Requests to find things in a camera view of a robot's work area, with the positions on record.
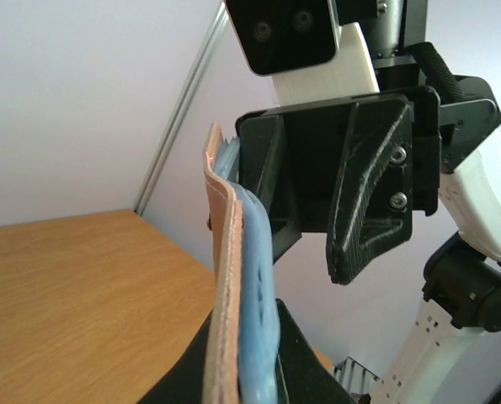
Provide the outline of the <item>pink leather card holder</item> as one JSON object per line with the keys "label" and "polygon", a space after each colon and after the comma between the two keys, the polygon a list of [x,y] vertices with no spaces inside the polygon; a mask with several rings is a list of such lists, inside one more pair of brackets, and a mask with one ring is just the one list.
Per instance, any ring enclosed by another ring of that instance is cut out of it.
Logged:
{"label": "pink leather card holder", "polygon": [[211,126],[203,174],[216,297],[205,351],[204,403],[276,403],[280,346],[272,233],[264,205],[236,180],[241,142]]}

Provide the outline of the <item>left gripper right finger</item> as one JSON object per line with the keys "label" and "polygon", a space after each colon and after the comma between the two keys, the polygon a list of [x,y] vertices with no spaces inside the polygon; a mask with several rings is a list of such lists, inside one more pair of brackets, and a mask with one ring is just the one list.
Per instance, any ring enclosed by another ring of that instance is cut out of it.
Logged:
{"label": "left gripper right finger", "polygon": [[310,347],[281,299],[280,345],[276,360],[278,403],[351,403],[349,393],[334,379]]}

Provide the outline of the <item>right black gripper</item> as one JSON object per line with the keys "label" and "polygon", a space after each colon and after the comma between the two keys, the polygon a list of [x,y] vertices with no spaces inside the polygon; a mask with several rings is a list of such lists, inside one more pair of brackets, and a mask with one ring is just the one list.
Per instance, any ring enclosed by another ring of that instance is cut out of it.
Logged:
{"label": "right black gripper", "polygon": [[[255,111],[236,124],[240,184],[262,202],[277,262],[302,232],[328,229],[333,283],[347,285],[407,241],[411,213],[438,208],[439,172],[501,125],[488,84],[461,77],[464,101],[430,86]],[[402,148],[406,159],[392,163]]]}

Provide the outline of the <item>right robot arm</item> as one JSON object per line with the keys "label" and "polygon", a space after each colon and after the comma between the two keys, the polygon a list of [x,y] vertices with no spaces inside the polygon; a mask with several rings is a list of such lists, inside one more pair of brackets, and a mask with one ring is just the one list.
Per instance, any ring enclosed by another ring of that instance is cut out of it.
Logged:
{"label": "right robot arm", "polygon": [[425,40],[425,1],[229,1],[251,71],[276,109],[237,121],[239,183],[273,227],[276,258],[326,235],[348,284],[443,204],[457,230],[424,267],[393,365],[363,403],[428,403],[466,348],[501,331],[501,112]]}

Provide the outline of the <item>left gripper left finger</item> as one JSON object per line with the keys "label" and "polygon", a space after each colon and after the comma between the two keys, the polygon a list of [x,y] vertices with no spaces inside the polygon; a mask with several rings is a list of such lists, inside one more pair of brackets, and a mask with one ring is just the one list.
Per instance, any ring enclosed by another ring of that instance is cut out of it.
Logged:
{"label": "left gripper left finger", "polygon": [[138,401],[139,404],[199,404],[202,401],[209,314],[173,367]]}

